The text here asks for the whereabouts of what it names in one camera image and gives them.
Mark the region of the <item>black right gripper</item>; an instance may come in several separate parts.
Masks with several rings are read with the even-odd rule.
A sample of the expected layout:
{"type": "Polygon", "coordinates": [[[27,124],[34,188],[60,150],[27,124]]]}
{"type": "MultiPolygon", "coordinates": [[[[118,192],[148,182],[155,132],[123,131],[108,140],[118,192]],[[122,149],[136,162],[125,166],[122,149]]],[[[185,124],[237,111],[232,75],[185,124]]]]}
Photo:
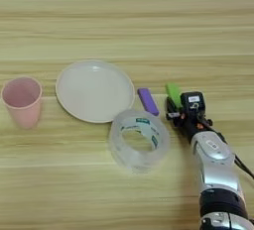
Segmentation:
{"type": "Polygon", "coordinates": [[[197,133],[211,131],[210,126],[204,121],[199,120],[196,114],[188,115],[186,112],[180,111],[182,103],[179,100],[175,101],[171,97],[168,97],[166,100],[166,107],[168,111],[166,114],[167,119],[172,121],[174,126],[179,129],[189,141],[197,133]]]}

